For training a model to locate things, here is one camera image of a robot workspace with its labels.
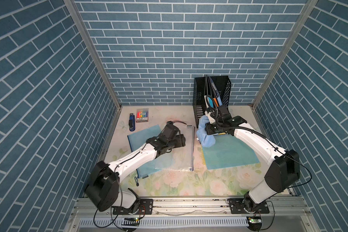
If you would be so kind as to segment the clear mesh document bag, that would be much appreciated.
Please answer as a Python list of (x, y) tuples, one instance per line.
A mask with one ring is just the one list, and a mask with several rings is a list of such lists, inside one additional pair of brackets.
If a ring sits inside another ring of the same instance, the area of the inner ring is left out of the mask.
[(170, 153), (155, 159), (155, 170), (193, 171), (193, 151), (195, 128), (191, 125), (178, 125), (186, 141), (185, 146), (173, 148)]

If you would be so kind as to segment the light blue mesh document bag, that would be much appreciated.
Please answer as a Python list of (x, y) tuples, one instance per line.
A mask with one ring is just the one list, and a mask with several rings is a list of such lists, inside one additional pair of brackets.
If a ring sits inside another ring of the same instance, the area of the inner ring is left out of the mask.
[(215, 136), (215, 144), (202, 147), (208, 170), (239, 167), (259, 163), (255, 151), (231, 135)]

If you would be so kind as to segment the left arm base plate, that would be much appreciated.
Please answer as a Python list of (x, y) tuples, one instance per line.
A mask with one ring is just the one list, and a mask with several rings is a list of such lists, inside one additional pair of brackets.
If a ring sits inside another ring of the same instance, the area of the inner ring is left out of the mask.
[(112, 207), (113, 215), (151, 215), (153, 210), (153, 199), (136, 200), (130, 208), (119, 206)]

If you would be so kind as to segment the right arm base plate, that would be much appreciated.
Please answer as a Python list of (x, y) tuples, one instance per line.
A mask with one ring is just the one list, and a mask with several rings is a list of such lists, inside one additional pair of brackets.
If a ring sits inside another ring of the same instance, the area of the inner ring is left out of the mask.
[(269, 214), (270, 210), (266, 201), (256, 204), (250, 199), (229, 198), (226, 203), (230, 207), (231, 214)]

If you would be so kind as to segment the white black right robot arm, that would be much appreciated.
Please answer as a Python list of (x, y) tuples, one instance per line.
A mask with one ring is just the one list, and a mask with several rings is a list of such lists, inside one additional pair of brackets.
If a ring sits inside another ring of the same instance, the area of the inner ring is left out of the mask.
[(254, 150), (268, 164), (263, 180), (244, 195), (244, 206), (251, 210), (268, 198), (283, 192), (300, 178), (299, 154), (287, 151), (266, 138), (242, 117), (227, 117), (224, 121), (207, 116), (206, 132), (229, 134)]

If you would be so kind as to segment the blue microfiber cloth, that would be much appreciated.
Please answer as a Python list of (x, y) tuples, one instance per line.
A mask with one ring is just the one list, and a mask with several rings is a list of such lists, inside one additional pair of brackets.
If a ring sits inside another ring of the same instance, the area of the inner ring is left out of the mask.
[(204, 148), (209, 148), (215, 145), (216, 140), (213, 135), (208, 135), (206, 132), (206, 124), (209, 123), (209, 119), (207, 116), (203, 115), (199, 119), (198, 130), (196, 132), (197, 138)]

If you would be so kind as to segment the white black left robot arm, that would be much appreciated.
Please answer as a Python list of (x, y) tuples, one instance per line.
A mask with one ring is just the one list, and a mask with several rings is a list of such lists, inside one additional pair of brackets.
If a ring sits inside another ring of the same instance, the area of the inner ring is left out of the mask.
[(186, 138), (168, 121), (159, 135), (151, 137), (137, 150), (116, 161), (96, 163), (85, 186), (85, 194), (103, 212), (109, 208), (120, 207), (133, 214), (138, 210), (140, 197), (133, 191), (123, 191), (121, 182), (142, 165), (185, 146)]

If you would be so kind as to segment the yellow mesh document bag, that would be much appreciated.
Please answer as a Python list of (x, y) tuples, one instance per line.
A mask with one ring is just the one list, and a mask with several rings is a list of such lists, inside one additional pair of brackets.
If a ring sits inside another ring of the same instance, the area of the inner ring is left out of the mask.
[(206, 164), (217, 166), (221, 163), (222, 156), (228, 152), (227, 134), (224, 132), (215, 135), (203, 134), (200, 139)]

